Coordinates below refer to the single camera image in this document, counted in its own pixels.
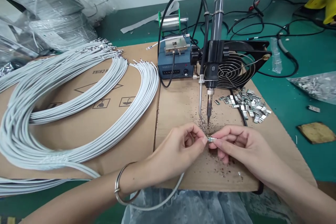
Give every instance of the silver bangle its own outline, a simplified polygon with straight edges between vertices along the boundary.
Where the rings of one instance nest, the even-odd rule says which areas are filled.
[[[120,191],[119,181],[120,181],[121,174],[123,173],[123,171],[125,170],[125,168],[126,168],[127,166],[129,166],[130,164],[133,164],[133,163],[135,163],[135,162],[132,162],[132,163],[129,163],[129,164],[125,165],[125,166],[121,169],[121,171],[119,172],[118,177],[117,177],[117,179],[116,179],[116,181],[115,181],[115,184],[116,184],[116,185],[115,185],[115,187],[114,187],[114,194],[115,194],[115,197],[117,198],[118,202],[119,202],[121,205],[128,205],[128,204],[130,204],[132,201],[134,201],[134,200],[136,199],[136,197],[139,195],[139,193],[140,193],[140,191],[141,191],[141,190],[137,191],[136,195],[135,195],[132,199],[130,199],[130,200],[128,200],[128,201],[123,201],[123,200],[119,197],[119,191]]]

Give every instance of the cardboard sheet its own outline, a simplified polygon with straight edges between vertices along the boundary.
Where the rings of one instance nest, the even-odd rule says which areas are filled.
[[[252,81],[247,83],[246,89],[252,89],[256,95],[262,97]],[[229,94],[229,90],[216,89],[213,101],[215,99],[219,100],[219,97]],[[191,121],[194,121],[203,128],[203,131],[208,135],[218,131],[225,124],[242,125],[242,120],[237,109],[231,108],[224,102],[220,102],[220,105],[213,102],[210,126],[209,128],[204,127],[200,123],[198,116],[198,100],[199,84],[196,80],[173,80],[168,89],[161,89],[155,148],[165,139],[171,128]],[[203,88],[202,110],[205,120],[206,100],[206,88]],[[247,123],[249,127],[255,128],[264,136],[270,147],[283,161],[309,183],[316,186],[316,181],[308,165],[274,112],[261,124],[255,124],[250,118]],[[177,180],[178,178],[174,178],[160,186],[173,188]],[[256,191],[258,185],[258,180],[244,165],[233,160],[228,166],[224,166],[218,160],[216,152],[211,153],[206,150],[186,171],[179,189]]]
[[[152,43],[123,47],[123,56],[132,59],[153,61],[157,64],[156,50],[146,51]],[[56,90],[52,99],[41,101],[46,108],[70,101],[88,90],[99,81],[112,60],[105,60],[89,69]],[[140,87],[140,74],[134,67],[128,66],[127,71],[116,87],[102,100],[81,112],[62,120],[38,126],[31,126],[33,135],[51,149],[72,149],[91,142],[103,134],[126,111]],[[0,94],[0,117],[4,114],[8,100],[14,87]],[[106,174],[122,168],[129,162],[146,158],[153,152],[155,138],[156,113],[159,100],[159,89],[136,126],[116,146],[103,155],[86,163],[99,174]],[[51,171],[25,170],[10,164],[0,154],[0,177],[10,179],[91,179],[88,175],[72,169],[62,168]]]
[[[156,50],[146,51],[145,49],[149,45],[151,43],[124,47],[124,57],[129,61],[133,58],[142,58],[157,64]],[[110,65],[111,61],[106,60],[91,68],[56,89],[55,95],[49,95],[40,101],[38,107],[57,106],[59,103],[80,95],[81,92],[85,92],[101,79]],[[119,84],[101,101],[80,113],[50,124],[31,127],[31,130],[41,143],[52,149],[71,149],[84,145],[104,133],[125,112],[127,105],[138,92],[139,85],[140,74],[135,68],[129,66]],[[252,81],[246,87],[253,89],[261,97]],[[14,87],[0,94],[0,117],[6,109],[13,89]],[[205,91],[204,89],[204,115],[206,111]],[[118,170],[129,162],[141,160],[150,155],[153,152],[153,147],[156,148],[163,141],[172,127],[190,121],[200,125],[198,94],[197,81],[192,79],[173,80],[168,89],[162,88],[160,92],[158,91],[146,113],[123,140],[103,155],[84,164],[100,174]],[[217,89],[214,100],[228,94],[228,90]],[[214,133],[225,124],[241,125],[238,111],[223,102],[220,105],[214,103],[211,125],[210,128],[204,128],[205,133]],[[269,115],[262,124],[254,124],[250,119],[248,125],[259,130],[280,158],[309,183],[316,186],[314,177],[302,155],[274,113]],[[0,177],[11,179],[89,178],[86,174],[72,168],[51,171],[20,169],[11,165],[2,155],[0,155],[0,164]],[[160,186],[172,188],[176,182],[177,178]],[[208,150],[204,151],[202,156],[188,169],[180,186],[180,189],[218,191],[255,191],[257,188],[258,180],[242,164],[234,161],[229,166],[224,166],[217,159],[217,154],[210,153]]]

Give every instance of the pile of metal parts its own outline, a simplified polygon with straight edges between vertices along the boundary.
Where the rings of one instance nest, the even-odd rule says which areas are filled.
[[[336,71],[287,80],[314,99],[336,104]]]
[[[249,119],[247,113],[253,118],[254,123],[262,123],[272,111],[266,108],[266,104],[257,96],[253,90],[243,87],[237,95],[222,96],[219,98],[225,104],[231,105],[234,109],[241,109],[246,120]]]

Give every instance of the wrist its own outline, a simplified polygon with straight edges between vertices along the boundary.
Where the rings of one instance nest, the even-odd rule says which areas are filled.
[[[126,167],[120,177],[119,184],[121,192],[125,195],[152,186],[153,180],[148,160],[145,159]]]

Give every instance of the fan guard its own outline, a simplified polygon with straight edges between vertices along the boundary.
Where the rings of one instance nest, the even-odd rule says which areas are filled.
[[[240,89],[256,73],[256,63],[252,56],[232,53],[218,68],[218,84],[221,89]]]

